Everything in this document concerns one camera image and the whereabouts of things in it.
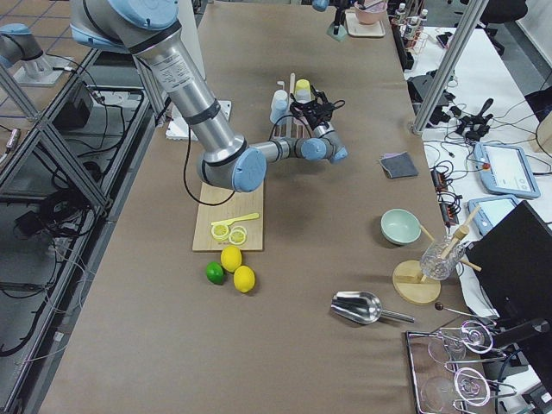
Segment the black chair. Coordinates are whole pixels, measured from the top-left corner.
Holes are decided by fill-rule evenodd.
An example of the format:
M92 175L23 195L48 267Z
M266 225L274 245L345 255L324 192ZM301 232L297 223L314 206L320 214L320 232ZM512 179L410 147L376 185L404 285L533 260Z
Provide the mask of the black chair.
M460 3L468 4L469 0L460 0ZM494 37L497 34L497 29L489 28L488 25L492 23L502 24L515 22L526 14L527 4L525 4L525 0L489 0L480 21L483 25L483 29L489 36L491 43L497 49L500 56L504 54L504 46Z

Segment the computer monitor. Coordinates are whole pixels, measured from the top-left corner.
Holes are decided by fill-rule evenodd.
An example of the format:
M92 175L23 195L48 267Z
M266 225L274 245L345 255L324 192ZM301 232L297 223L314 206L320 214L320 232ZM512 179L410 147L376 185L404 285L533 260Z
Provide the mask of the computer monitor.
M467 250L481 266L477 278L507 329L535 318L552 324L552 230L523 201ZM520 341L548 392L552 393L552 331Z

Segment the brown table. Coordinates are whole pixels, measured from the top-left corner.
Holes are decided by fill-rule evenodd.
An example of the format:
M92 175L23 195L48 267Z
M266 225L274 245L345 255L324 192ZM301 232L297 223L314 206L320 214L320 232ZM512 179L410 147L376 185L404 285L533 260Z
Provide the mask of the brown table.
M339 43L325 34L332 19L310 7L208 6L200 25L208 82L233 101L235 130L265 140L276 81L295 72L347 101L333 123L350 156L336 166L270 166L265 251L245 254L258 284L243 295L231 280L204 277L218 254L191 251L197 206L182 186L185 143L158 131L41 413L414 411L404 331L451 316L394 291L393 268L428 242L393 246L380 217L406 208L434 235L442 220L422 142L409 133L414 114L389 28L383 39ZM400 151L418 177L384 176L377 159ZM349 323L329 310L340 290L374 292L417 322ZM455 280L443 283L441 300L463 306Z

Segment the gray cloth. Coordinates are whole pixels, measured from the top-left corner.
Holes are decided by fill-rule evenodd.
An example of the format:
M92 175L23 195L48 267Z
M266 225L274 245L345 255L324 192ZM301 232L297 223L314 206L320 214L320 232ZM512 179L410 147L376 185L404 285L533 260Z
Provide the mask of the gray cloth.
M379 163L386 172L386 176L390 179L416 177L418 175L412 158L407 152L401 154L385 154L379 159Z

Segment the light blue tablet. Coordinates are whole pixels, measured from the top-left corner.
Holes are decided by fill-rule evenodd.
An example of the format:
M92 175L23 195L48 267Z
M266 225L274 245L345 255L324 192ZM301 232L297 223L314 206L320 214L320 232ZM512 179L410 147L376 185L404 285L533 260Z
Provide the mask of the light blue tablet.
M522 148L477 142L474 157L491 166L485 169L480 165L481 181L491 194L513 194L521 198L541 197Z
M481 235L486 235L494 226L502 221L510 211L519 204L516 196L505 194L486 198L475 198L467 202L467 209L471 212L478 205L480 210L474 217L474 223Z

